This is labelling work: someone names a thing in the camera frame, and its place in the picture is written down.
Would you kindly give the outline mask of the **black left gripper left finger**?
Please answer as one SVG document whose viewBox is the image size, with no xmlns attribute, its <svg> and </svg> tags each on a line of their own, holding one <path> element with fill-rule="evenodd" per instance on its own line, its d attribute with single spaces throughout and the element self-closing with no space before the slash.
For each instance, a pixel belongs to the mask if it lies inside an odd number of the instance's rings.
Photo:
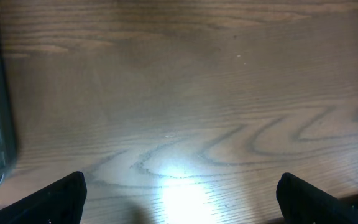
<svg viewBox="0 0 358 224">
<path fill-rule="evenodd" d="M 0 224 L 79 224 L 87 195 L 76 171 L 0 210 Z"/>
</svg>

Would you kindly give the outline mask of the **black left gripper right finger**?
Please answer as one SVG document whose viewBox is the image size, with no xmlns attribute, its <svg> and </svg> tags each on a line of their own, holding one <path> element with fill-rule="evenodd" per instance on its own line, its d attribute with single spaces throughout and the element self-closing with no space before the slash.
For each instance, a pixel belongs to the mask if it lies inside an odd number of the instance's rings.
<svg viewBox="0 0 358 224">
<path fill-rule="evenodd" d="M 285 223 L 358 224 L 358 195 L 338 199 L 288 172 L 276 198 Z"/>
</svg>

